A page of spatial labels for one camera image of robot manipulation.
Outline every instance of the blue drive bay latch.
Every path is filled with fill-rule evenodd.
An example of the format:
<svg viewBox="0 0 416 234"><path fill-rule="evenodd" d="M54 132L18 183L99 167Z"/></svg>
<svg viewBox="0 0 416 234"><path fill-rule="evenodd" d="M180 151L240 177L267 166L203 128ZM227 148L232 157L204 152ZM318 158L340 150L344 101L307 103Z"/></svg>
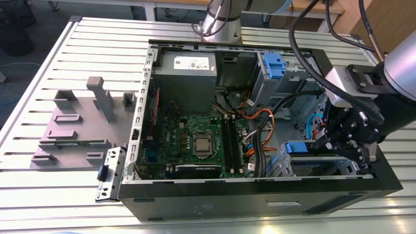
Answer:
<svg viewBox="0 0 416 234"><path fill-rule="evenodd" d="M264 53L264 65L268 69L271 79L280 79L287 72L287 62L280 54Z"/></svg>

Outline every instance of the white table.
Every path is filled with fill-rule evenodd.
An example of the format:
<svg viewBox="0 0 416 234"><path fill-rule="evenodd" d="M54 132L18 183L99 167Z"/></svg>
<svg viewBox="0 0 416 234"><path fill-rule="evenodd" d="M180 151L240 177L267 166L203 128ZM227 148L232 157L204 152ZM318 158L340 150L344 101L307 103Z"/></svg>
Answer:
<svg viewBox="0 0 416 234"><path fill-rule="evenodd" d="M243 29L246 44L290 46L287 37L286 30ZM360 49L331 35L300 32L296 37L302 47L324 49L334 65L372 64ZM51 99L56 90L72 89L78 96L92 96L86 89L87 78L102 76L104 88L112 91L114 97L123 91L138 91L150 39L198 41L190 24L95 18L68 23L0 131L0 231L71 230L100 234L415 232L416 124L391 134L380 146L404 190L328 215L140 224L122 203L95 203L95 170L31 171L31 153L52 116L55 103Z"/></svg>
<svg viewBox="0 0 416 234"><path fill-rule="evenodd" d="M188 10L207 10L207 6L203 4L187 4L187 3L178 3L178 2L159 2L159 1L140 1L140 0L59 0L63 2L79 2L79 3L91 3L91 4L110 4L110 5L126 5L126 6L142 6L144 7L146 11L146 19L148 21L156 21L156 8L179 8L179 9L188 9ZM58 2L56 1L48 1L52 10L58 10ZM262 14L262 12L246 12L250 14ZM302 14L302 12L294 12L294 17L298 17ZM340 14L343 14L339 10L331 10L330 17L331 17L331 23L335 24ZM290 16L290 12L275 12L271 14L264 14L263 18L264 21L270 21L270 16ZM323 19L323 22L320 24L320 27L318 29L319 32L327 33L330 31L328 29L328 23L326 20L326 13L316 13L310 12L306 15L306 18L315 18L315 19Z"/></svg>

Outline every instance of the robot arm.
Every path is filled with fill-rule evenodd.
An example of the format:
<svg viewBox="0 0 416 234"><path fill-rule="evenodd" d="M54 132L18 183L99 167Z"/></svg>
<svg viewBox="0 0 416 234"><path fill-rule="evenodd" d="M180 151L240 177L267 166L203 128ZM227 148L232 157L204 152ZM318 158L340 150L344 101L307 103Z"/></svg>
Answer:
<svg viewBox="0 0 416 234"><path fill-rule="evenodd" d="M211 0L203 25L192 26L206 41L238 43L242 39L242 11L270 12L286 10L291 0Z"/></svg>
<svg viewBox="0 0 416 234"><path fill-rule="evenodd" d="M359 163L376 160L376 144L416 120L415 55L416 32L376 67L350 65L332 69L326 79L366 101L380 112L384 122L375 123L327 89L326 128L316 148L327 145Z"/></svg>

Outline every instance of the ram slot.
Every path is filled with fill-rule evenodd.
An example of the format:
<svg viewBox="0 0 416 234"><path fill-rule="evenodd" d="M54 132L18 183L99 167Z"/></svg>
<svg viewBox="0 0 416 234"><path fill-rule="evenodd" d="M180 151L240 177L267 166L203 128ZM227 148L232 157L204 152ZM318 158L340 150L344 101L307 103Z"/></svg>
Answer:
<svg viewBox="0 0 416 234"><path fill-rule="evenodd" d="M223 149L224 149L224 160L226 160L226 171L231 171L234 168L234 158L230 146L230 130L228 130L228 119L222 119L222 134L223 134Z"/></svg>
<svg viewBox="0 0 416 234"><path fill-rule="evenodd" d="M234 158L234 172L239 173L242 168L242 161L240 161L240 152L239 152L239 139L238 139L238 132L235 127L235 120L231 119L228 121L228 133L230 133L230 147L232 152Z"/></svg>

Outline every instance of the open computer tower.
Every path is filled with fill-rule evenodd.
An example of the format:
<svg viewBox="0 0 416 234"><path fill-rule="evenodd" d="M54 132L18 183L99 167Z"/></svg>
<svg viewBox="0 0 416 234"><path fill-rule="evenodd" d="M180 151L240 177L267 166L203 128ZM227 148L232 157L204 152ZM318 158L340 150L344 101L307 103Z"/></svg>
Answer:
<svg viewBox="0 0 416 234"><path fill-rule="evenodd" d="M324 51L303 53L326 76ZM282 216L331 213L402 189L380 148L364 165L311 149L326 94L299 97L276 113L256 175L250 138L266 115L250 120L242 110L252 115L322 89L291 48L151 41L146 57L130 143L108 151L99 202L120 200L142 221Z"/></svg>

